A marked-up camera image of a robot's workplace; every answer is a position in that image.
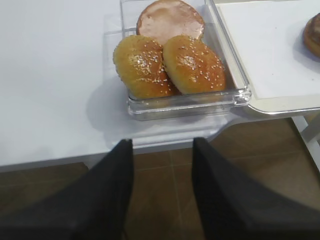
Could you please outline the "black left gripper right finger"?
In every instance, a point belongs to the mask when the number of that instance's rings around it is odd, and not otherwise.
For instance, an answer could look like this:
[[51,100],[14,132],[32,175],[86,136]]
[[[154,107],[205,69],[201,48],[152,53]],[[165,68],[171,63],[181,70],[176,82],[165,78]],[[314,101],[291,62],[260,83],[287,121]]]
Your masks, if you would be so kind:
[[208,240],[318,240],[320,212],[250,178],[205,138],[192,144],[192,186]]

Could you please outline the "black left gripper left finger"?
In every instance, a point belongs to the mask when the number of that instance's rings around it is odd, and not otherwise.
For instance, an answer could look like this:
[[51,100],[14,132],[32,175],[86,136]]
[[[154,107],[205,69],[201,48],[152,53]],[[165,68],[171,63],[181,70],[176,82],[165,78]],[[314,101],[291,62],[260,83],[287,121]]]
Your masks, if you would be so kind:
[[133,143],[123,139],[68,187],[1,217],[0,238],[120,240],[133,182]]

